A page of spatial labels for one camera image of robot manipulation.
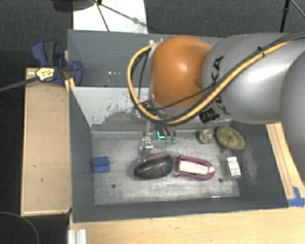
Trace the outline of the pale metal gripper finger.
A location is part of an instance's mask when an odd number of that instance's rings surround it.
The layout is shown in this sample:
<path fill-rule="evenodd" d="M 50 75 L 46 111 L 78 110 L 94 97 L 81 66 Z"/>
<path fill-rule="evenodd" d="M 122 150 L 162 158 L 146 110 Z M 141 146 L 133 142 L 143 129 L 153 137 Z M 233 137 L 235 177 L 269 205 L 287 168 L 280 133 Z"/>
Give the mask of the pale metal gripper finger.
<path fill-rule="evenodd" d="M 151 154 L 152 150 L 154 149 L 153 143 L 151 141 L 151 138 L 146 137 L 144 139 L 144 154 L 147 157 Z"/>
<path fill-rule="evenodd" d="M 139 145 L 138 145 L 138 150 L 137 150 L 137 161 L 141 162 L 142 161 L 142 156 L 145 150 L 145 141 L 141 140 Z"/>

